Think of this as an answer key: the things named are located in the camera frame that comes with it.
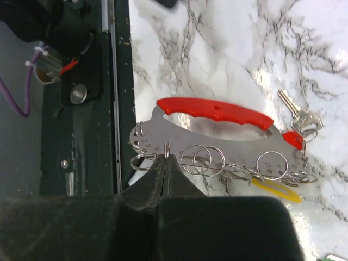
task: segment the key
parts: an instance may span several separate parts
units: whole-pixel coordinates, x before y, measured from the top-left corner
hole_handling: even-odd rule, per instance
[[[286,90],[279,90],[278,95],[293,115],[291,127],[294,131],[300,133],[304,138],[310,135],[316,135],[322,128],[322,120],[314,111],[307,111],[296,105]]]

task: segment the yellow tag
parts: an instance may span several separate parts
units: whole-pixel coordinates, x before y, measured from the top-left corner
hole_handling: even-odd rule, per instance
[[[259,188],[271,192],[279,197],[286,198],[287,200],[293,201],[295,203],[302,202],[302,198],[299,196],[299,194],[291,190],[288,186],[285,186],[279,182],[269,180],[266,180],[265,182],[260,182],[256,179],[253,179],[252,183],[258,186]]]

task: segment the marble surface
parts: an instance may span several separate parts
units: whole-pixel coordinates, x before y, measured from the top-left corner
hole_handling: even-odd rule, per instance
[[[308,144],[318,182],[296,189],[289,209],[306,260],[348,258],[348,3],[344,0],[184,0],[173,11],[129,0],[135,111],[150,119],[156,100],[191,96],[243,105],[289,130],[286,89],[324,123]],[[169,120],[224,139],[258,136],[249,126],[174,114]],[[243,181],[189,178],[209,196],[269,195]]]

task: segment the red plastic grip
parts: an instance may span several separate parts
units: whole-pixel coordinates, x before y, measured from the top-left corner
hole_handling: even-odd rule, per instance
[[[204,117],[214,121],[229,121],[241,125],[248,123],[263,131],[273,124],[273,120],[262,113],[226,102],[201,98],[170,97],[158,100],[157,105],[167,115],[186,113],[193,117]]]
[[[303,148],[303,137],[299,135],[297,132],[285,132],[283,135],[283,139],[293,145],[299,151]]]

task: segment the cable tie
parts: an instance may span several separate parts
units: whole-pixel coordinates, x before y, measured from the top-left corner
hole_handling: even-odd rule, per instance
[[[25,65],[26,65],[26,67],[32,67],[32,68],[36,69],[36,65],[32,64],[30,61],[26,61]]]
[[[34,50],[35,50],[35,51],[40,51],[44,56],[48,56],[48,55],[49,55],[48,51],[44,50],[44,49],[43,49],[42,47],[40,47],[40,46],[35,46],[35,47],[34,47]]]

